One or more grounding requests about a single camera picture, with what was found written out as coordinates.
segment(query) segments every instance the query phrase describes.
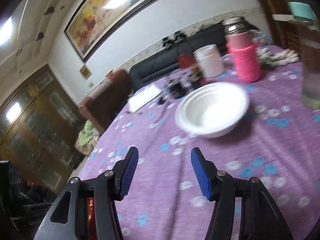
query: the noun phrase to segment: framed painting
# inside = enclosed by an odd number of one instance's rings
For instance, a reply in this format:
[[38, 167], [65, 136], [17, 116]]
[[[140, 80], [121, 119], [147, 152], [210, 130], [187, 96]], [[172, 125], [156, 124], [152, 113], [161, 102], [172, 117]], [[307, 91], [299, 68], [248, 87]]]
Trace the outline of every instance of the framed painting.
[[153, 1], [83, 0], [64, 32], [86, 62], [121, 24]]

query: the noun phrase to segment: ceiling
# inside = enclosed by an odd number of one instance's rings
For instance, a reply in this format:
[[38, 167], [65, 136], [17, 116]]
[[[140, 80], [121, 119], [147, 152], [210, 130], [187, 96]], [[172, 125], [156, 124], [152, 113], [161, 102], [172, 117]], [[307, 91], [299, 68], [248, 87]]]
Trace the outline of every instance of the ceiling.
[[12, 14], [12, 35], [0, 46], [0, 83], [47, 60], [61, 22], [74, 1], [22, 0]]

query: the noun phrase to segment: brown armchair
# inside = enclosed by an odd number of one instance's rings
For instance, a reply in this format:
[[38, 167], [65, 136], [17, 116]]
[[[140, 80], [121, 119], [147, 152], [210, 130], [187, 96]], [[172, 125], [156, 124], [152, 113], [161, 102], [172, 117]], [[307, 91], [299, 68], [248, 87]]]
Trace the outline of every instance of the brown armchair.
[[79, 112], [103, 134], [127, 103], [132, 87], [132, 80], [127, 72], [118, 70], [81, 101]]

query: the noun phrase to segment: metal screw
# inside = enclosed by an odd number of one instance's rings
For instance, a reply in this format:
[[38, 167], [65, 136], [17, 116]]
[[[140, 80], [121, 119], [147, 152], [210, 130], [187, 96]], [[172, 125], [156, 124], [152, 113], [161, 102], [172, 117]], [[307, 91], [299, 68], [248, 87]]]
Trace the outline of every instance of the metal screw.
[[260, 182], [260, 179], [258, 179], [257, 177], [252, 177], [251, 180], [252, 180], [253, 183], [259, 183]]
[[107, 170], [104, 173], [104, 176], [106, 176], [106, 177], [111, 177], [112, 175], [113, 175], [113, 171], [112, 170]]
[[222, 170], [219, 170], [219, 171], [217, 171], [217, 174], [218, 174], [218, 176], [223, 177], [223, 176], [226, 175], [226, 172], [225, 172], [225, 171], [222, 171]]
[[71, 184], [76, 184], [76, 183], [78, 183], [79, 182], [79, 179], [77, 178], [77, 177], [73, 177], [73, 178], [71, 178], [71, 180], [70, 180], [70, 183]]

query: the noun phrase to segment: notebook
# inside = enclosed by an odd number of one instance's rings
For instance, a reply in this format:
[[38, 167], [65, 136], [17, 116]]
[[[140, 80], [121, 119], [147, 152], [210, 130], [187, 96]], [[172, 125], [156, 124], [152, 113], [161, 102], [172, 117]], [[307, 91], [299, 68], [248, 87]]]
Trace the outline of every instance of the notebook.
[[151, 100], [156, 98], [160, 93], [161, 90], [155, 84], [152, 84], [139, 94], [129, 98], [129, 111], [131, 113], [138, 111]]

